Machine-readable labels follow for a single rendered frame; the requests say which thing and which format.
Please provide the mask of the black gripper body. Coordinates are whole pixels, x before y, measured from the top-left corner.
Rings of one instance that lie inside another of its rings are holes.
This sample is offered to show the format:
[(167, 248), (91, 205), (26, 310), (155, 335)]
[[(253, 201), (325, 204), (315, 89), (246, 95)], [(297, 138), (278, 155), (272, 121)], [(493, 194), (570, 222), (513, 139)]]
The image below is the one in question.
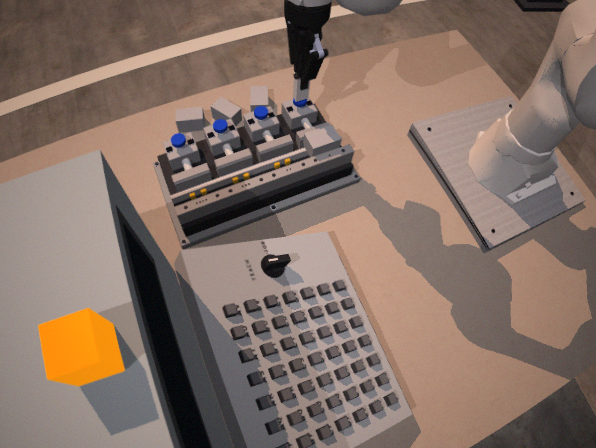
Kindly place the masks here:
[(304, 32), (303, 48), (313, 47), (313, 43), (315, 42), (314, 34), (319, 34), (319, 40), (322, 40), (321, 28), (330, 18), (331, 5), (332, 1), (327, 5), (305, 7), (301, 5), (297, 6), (288, 0), (284, 0), (284, 15), (286, 19), (293, 25), (298, 26), (298, 31)]

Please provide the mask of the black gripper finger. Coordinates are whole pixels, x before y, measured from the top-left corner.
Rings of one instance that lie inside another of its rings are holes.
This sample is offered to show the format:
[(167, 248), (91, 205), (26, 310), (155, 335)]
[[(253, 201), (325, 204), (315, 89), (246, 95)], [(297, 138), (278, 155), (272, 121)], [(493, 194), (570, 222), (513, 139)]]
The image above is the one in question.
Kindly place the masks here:
[[(304, 32), (297, 32), (297, 48), (299, 49), (298, 69), (297, 73), (293, 74), (296, 79), (295, 82), (295, 101), (308, 99), (310, 81), (316, 79), (322, 62), (328, 56), (328, 50), (321, 46), (319, 34), (314, 34), (315, 42), (313, 47), (303, 48)], [(313, 50), (312, 50), (313, 48)], [(310, 54), (309, 54), (310, 50)]]
[[(285, 15), (284, 15), (284, 17), (285, 17)], [(290, 63), (292, 65), (294, 64), (294, 72), (297, 73), (298, 59), (299, 59), (299, 49), (297, 48), (297, 43), (298, 43), (298, 39), (297, 39), (298, 26), (293, 25), (291, 23), (291, 29), (292, 29), (291, 30), (290, 29), (290, 22), (286, 19), (286, 17), (285, 17), (285, 21), (286, 21), (286, 25), (287, 25)], [(294, 99), (295, 99), (295, 82), (296, 82), (296, 80), (294, 79), (294, 85), (293, 85), (293, 98)]]

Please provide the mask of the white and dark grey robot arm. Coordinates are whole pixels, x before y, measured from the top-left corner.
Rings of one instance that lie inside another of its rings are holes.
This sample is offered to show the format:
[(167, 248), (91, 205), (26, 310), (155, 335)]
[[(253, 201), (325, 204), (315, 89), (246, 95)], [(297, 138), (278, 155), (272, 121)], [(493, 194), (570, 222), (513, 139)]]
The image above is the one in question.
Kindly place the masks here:
[[(387, 14), (402, 2), (336, 1), (362, 16)], [(556, 184), (553, 150), (579, 122), (596, 130), (596, 0), (562, 11), (531, 86), (513, 111), (478, 133), (468, 164), (480, 184), (516, 204)]]

